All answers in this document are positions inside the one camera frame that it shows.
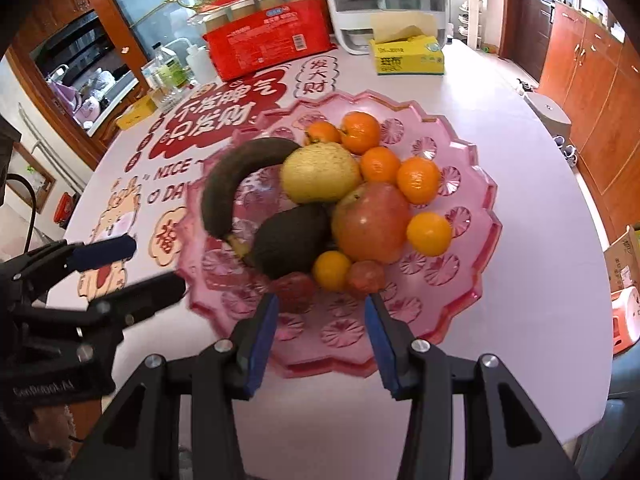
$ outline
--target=orange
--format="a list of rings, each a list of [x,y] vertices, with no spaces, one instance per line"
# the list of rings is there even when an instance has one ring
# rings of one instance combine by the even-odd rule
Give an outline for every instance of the orange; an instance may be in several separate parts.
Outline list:
[[[406,228],[412,247],[425,256],[440,256],[451,245],[452,229],[444,216],[432,212],[414,216]]]
[[[364,112],[349,112],[342,118],[342,145],[351,153],[362,155],[380,144],[380,123]]]
[[[316,259],[312,274],[316,283],[330,292],[342,292],[347,287],[351,260],[340,251],[326,251]]]
[[[360,171],[369,182],[396,183],[400,159],[389,148],[377,146],[367,150],[360,159]]]
[[[440,170],[427,158],[412,156],[400,165],[398,187],[412,204],[428,204],[436,198]]]
[[[305,146],[314,142],[337,142],[340,144],[340,130],[327,121],[311,123],[305,129]]]

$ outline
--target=red box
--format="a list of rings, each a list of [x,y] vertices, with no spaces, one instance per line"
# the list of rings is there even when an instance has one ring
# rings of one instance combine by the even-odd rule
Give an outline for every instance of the red box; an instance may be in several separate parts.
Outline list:
[[[320,0],[288,2],[203,36],[224,81],[331,49]]]

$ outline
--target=yellow box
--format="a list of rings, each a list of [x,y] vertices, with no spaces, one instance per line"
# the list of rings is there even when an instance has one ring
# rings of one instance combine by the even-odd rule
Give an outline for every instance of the yellow box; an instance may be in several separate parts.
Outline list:
[[[133,103],[125,112],[116,119],[119,129],[127,130],[134,124],[138,124],[141,120],[146,119],[158,109],[156,104],[151,100],[151,95],[147,94]]]
[[[370,45],[379,75],[444,74],[444,54],[434,36],[414,36],[388,43],[370,40]]]

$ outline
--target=screw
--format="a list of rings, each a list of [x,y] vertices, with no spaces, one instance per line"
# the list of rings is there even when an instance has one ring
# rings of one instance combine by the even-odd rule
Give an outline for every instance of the screw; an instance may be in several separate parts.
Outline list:
[[[500,364],[500,359],[498,359],[495,355],[485,354],[482,356],[482,364],[487,368],[495,368],[498,364]]]
[[[108,311],[111,310],[111,305],[107,301],[99,301],[98,304],[95,306],[95,309],[100,314],[106,314]]]
[[[81,363],[86,363],[94,358],[94,347],[87,344],[82,344],[76,350],[76,356]]]
[[[231,339],[220,339],[216,341],[213,345],[213,348],[221,354],[224,352],[229,352],[234,347],[233,341]]]
[[[146,356],[145,366],[147,368],[158,368],[162,364],[162,356],[158,354],[151,354]]]
[[[416,352],[420,352],[421,354],[423,354],[429,351],[431,345],[424,339],[414,339],[413,341],[411,341],[411,348],[413,348]]]

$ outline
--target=white squeeze bottle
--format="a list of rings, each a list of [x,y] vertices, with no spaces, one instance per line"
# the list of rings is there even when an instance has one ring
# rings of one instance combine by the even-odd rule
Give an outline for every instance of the white squeeze bottle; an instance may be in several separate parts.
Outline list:
[[[200,84],[219,82],[218,72],[209,57],[207,47],[198,48],[197,45],[191,45],[187,52],[187,63],[193,71],[196,81]]]
[[[162,81],[168,87],[173,85],[178,90],[185,88],[189,84],[189,79],[175,52],[162,46],[161,43],[156,43],[154,45],[154,53],[156,55],[158,74],[162,78]]]

